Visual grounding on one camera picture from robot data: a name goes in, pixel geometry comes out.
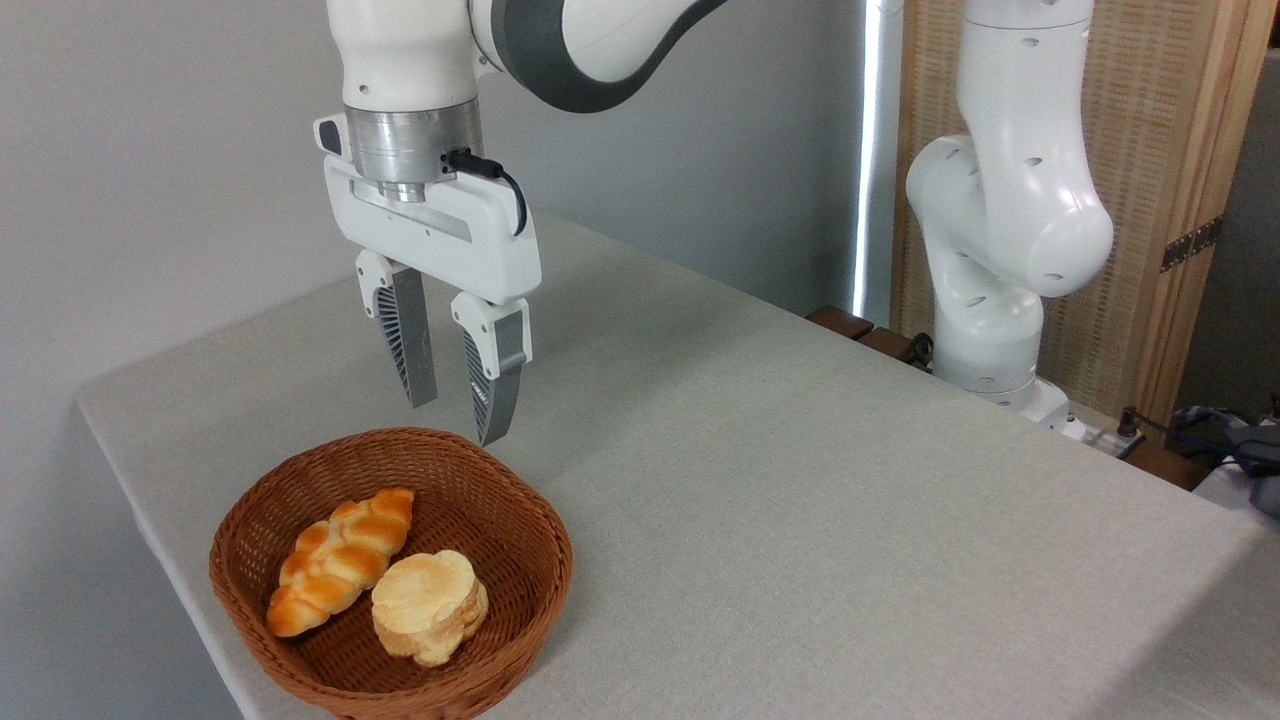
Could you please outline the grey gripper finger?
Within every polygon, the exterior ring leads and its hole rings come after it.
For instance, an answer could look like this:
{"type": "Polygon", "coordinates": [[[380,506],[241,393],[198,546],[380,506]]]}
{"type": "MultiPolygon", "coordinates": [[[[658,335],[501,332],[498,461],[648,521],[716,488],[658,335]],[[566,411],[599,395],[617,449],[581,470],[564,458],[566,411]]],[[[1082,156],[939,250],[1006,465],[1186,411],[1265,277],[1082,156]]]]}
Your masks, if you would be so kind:
{"type": "Polygon", "coordinates": [[[438,397],[422,274],[372,250],[356,259],[362,305],[374,319],[411,407],[438,397]]]}
{"type": "Polygon", "coordinates": [[[507,434],[522,368],[532,359],[529,302],[495,305],[462,292],[451,314],[462,329],[477,442],[488,446],[507,434]]]}

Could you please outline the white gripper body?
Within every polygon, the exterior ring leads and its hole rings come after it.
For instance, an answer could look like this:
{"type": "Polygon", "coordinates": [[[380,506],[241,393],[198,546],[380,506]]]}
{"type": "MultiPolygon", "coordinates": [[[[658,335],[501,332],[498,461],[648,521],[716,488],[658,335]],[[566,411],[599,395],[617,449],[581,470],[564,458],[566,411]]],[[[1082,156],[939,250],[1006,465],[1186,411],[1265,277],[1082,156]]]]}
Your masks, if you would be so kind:
{"type": "Polygon", "coordinates": [[[362,249],[502,305],[541,283],[527,206],[502,179],[460,173],[428,184],[421,202],[385,197],[351,161],[343,115],[314,123],[342,234],[362,249]]]}

